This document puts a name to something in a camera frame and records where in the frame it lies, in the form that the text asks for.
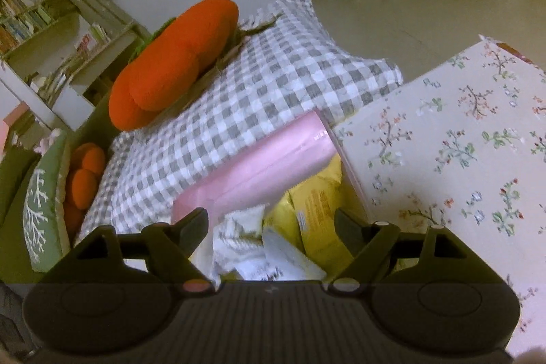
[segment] orange ball plush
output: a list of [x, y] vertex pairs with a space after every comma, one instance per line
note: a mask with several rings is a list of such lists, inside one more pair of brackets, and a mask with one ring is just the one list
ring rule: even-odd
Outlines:
[[86, 169], [100, 178], [106, 168], [106, 155], [104, 150], [92, 142], [78, 147], [70, 158], [70, 169]]
[[79, 210], [91, 207], [99, 190], [99, 181], [93, 172], [80, 169], [70, 172], [67, 178], [66, 200]]
[[67, 228], [68, 239], [70, 240], [70, 244], [72, 244], [77, 233], [80, 231], [81, 224], [84, 222], [85, 213], [68, 201], [63, 203], [63, 208], [64, 224]]

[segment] green cushion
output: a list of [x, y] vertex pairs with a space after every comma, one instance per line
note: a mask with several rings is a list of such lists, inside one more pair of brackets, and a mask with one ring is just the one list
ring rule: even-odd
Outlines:
[[0, 281], [6, 284], [31, 284], [40, 281], [43, 276], [32, 270], [23, 235], [25, 196], [37, 163], [35, 159], [29, 166], [0, 228]]
[[63, 210], [69, 167], [70, 144], [63, 131], [36, 165], [25, 197], [25, 242], [37, 272], [48, 272], [70, 251]]
[[8, 150], [0, 162], [0, 227], [28, 168], [39, 158], [37, 153], [20, 147]]

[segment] yellow package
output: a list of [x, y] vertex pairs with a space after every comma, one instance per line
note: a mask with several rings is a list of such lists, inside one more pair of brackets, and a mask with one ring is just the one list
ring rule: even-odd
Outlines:
[[296, 209], [289, 192], [286, 192], [278, 204], [265, 216], [264, 227], [272, 227], [299, 251], [304, 251], [300, 227], [296, 219]]
[[334, 278], [353, 257], [338, 238], [334, 213], [343, 204], [341, 158], [290, 190], [307, 257]]

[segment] pink plastic bag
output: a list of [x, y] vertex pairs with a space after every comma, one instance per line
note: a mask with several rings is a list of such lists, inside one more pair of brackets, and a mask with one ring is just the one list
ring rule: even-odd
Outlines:
[[185, 190], [174, 202], [173, 224], [197, 207], [209, 213], [209, 235], [192, 256], [194, 265], [209, 273], [212, 228], [225, 214], [264, 203], [274, 205], [286, 190], [323, 170], [337, 152], [356, 198], [364, 202], [337, 139], [314, 110], [235, 155]]

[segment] white paper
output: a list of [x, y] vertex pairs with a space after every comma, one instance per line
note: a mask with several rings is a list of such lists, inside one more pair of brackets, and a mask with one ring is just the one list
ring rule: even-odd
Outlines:
[[272, 227], [261, 234], [267, 261], [282, 271], [284, 281], [319, 280], [326, 272], [290, 244]]
[[268, 262], [265, 252], [259, 258], [239, 262], [235, 268], [245, 281], [285, 281], [283, 271]]
[[261, 240], [253, 238], [252, 233], [246, 233], [242, 225], [228, 217], [214, 227], [212, 249], [214, 262], [222, 273], [229, 273], [241, 261], [263, 255]]
[[266, 206], [267, 204], [260, 204], [246, 210], [231, 212], [226, 215], [226, 219], [237, 222], [242, 227], [243, 233], [259, 237], [261, 236]]
[[146, 266], [146, 261], [144, 259], [124, 259], [124, 263], [127, 267], [148, 272], [148, 267]]

